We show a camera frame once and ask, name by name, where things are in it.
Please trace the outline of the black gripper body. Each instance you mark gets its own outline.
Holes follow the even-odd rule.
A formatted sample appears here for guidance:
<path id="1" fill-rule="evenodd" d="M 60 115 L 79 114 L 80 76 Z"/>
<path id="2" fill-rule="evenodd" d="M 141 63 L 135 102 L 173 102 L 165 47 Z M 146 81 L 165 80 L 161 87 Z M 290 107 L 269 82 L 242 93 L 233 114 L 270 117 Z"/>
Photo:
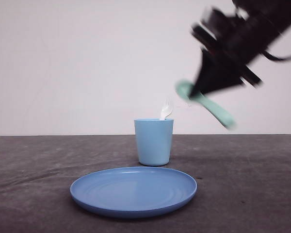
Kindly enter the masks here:
<path id="1" fill-rule="evenodd" d="M 278 37 L 277 17 L 278 6 L 253 11 L 247 19 L 226 16 L 212 8 L 200 24 L 192 27 L 192 36 L 223 67 L 235 70 L 242 81 L 255 86 L 261 79 L 247 65 Z"/>

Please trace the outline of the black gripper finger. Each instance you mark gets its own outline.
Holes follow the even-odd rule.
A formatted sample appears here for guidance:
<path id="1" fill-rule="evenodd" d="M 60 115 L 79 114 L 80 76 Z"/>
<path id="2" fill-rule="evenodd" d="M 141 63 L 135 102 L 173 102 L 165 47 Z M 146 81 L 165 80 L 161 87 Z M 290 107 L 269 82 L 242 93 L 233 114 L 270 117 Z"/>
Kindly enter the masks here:
<path id="1" fill-rule="evenodd" d="M 201 67 L 189 97 L 195 97 L 198 93 L 204 95 L 206 93 L 244 85 L 240 75 L 235 70 L 223 67 L 206 49 L 202 49 L 201 51 Z"/>

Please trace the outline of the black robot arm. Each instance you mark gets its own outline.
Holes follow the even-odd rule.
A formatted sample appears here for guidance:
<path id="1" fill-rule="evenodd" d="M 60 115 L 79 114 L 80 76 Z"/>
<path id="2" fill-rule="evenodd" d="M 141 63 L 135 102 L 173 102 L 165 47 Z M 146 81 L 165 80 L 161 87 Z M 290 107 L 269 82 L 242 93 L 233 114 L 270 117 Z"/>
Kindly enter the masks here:
<path id="1" fill-rule="evenodd" d="M 226 16 L 211 8 L 192 27 L 193 37 L 204 48 L 191 98 L 242 85 L 244 80 L 252 86 L 260 84 L 261 79 L 247 66 L 260 54 L 274 62 L 291 61 L 291 55 L 278 57 L 267 52 L 291 25 L 291 0 L 235 0 L 233 4 L 236 11 L 243 9 L 248 17 L 238 13 Z"/>

